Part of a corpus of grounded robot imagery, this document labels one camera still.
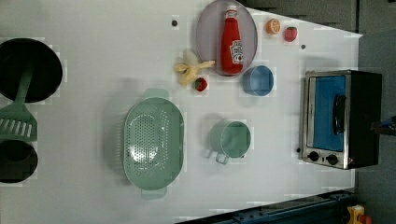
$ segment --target floor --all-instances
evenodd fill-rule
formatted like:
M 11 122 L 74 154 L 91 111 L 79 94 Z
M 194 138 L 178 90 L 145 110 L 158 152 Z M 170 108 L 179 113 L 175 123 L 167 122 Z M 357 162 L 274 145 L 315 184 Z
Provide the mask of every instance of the floor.
M 238 0 L 246 7 L 312 21 L 363 35 L 396 29 L 389 0 Z
M 396 116 L 396 2 L 389 0 L 239 0 L 254 7 L 362 34 L 359 68 L 383 75 L 382 118 Z M 396 220 L 396 136 L 381 136 L 380 163 L 357 170 L 359 201 L 375 223 Z

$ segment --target spatula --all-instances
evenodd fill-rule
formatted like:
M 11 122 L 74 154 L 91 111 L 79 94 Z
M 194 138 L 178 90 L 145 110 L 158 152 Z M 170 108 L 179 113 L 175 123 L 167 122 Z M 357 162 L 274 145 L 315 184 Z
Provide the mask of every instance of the spatula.
M 0 138 L 34 142 L 37 140 L 37 120 L 25 105 L 26 94 L 34 72 L 32 62 L 24 70 L 15 101 L 0 109 Z

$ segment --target green mug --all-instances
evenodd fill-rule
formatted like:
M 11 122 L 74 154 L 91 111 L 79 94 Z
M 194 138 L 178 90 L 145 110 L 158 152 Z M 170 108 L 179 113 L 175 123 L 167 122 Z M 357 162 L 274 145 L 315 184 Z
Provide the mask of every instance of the green mug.
M 241 158 L 250 146 L 250 130 L 240 121 L 222 120 L 211 130 L 210 145 L 218 152 L 216 162 L 227 164 L 229 158 Z

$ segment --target strawberry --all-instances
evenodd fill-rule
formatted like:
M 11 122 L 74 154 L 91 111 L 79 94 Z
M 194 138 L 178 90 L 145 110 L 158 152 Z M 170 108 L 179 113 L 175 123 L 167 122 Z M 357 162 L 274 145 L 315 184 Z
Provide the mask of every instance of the strawberry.
M 198 91 L 204 91 L 207 87 L 207 82 L 203 77 L 199 77 L 194 83 L 195 89 Z
M 288 27 L 285 30 L 285 40 L 288 42 L 292 42 L 297 37 L 297 28 L 295 27 Z

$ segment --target black pot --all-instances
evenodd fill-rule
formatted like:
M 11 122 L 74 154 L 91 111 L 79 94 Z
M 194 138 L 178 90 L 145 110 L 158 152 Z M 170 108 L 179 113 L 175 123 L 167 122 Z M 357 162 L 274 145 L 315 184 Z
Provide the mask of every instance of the black pot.
M 25 65 L 34 59 L 35 71 L 26 103 L 49 98 L 58 90 L 63 69 L 56 53 L 46 44 L 29 38 L 16 38 L 0 45 L 0 93 L 15 100 Z
M 30 144 L 15 140 L 0 143 L 0 182 L 21 182 L 35 172 L 37 164 L 37 153 Z

